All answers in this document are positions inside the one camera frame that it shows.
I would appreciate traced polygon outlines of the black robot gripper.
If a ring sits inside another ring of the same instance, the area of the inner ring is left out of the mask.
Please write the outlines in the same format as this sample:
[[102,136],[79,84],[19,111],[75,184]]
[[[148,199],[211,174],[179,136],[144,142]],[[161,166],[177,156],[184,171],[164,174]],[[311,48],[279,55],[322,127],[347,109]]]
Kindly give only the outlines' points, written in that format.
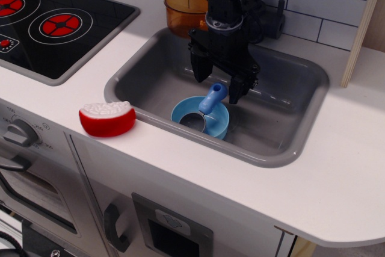
[[237,104],[249,89],[258,83],[260,67],[248,51],[248,40],[243,32],[244,16],[237,20],[220,21],[206,13],[207,31],[191,29],[189,51],[194,77],[203,82],[217,67],[232,77],[229,103]]

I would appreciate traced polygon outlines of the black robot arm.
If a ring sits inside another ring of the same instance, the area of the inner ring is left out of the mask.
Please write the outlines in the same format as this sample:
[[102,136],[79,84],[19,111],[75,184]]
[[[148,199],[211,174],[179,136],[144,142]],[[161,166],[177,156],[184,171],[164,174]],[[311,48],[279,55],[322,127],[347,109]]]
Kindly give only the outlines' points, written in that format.
[[263,37],[262,0],[207,2],[207,30],[192,28],[188,31],[194,77],[202,82],[211,75],[214,67],[219,68],[230,75],[229,102],[237,104],[257,84],[260,72],[248,46]]

